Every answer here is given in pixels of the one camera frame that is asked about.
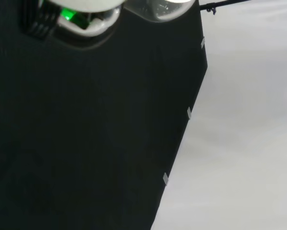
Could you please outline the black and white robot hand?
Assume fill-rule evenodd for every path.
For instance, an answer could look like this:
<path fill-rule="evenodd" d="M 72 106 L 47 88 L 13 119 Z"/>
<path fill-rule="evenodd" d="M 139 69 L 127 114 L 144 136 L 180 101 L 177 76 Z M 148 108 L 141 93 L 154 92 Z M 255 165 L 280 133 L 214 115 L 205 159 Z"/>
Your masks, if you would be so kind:
<path fill-rule="evenodd" d="M 57 27 L 79 37 L 96 37 L 118 20 L 124 0 L 21 0 L 20 28 L 45 39 Z"/>

